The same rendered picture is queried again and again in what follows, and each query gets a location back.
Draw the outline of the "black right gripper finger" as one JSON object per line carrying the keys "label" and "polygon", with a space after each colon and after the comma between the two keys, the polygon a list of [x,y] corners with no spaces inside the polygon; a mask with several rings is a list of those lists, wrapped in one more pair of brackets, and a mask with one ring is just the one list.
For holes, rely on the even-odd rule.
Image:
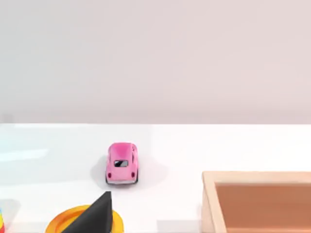
{"label": "black right gripper finger", "polygon": [[106,191],[62,233],[111,233],[112,220],[111,191]]}

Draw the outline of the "pink toy car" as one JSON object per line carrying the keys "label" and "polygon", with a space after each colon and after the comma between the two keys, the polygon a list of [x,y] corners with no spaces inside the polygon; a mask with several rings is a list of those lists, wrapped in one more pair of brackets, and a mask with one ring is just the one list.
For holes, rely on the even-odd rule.
{"label": "pink toy car", "polygon": [[134,143],[117,142],[110,145],[105,168],[107,184],[138,182],[138,149]]}

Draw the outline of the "shallow salmon-coloured box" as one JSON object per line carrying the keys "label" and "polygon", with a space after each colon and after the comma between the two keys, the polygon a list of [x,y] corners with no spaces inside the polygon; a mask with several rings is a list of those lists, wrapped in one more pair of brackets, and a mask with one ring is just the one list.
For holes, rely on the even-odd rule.
{"label": "shallow salmon-coloured box", "polygon": [[311,233],[311,172],[204,171],[201,233]]}

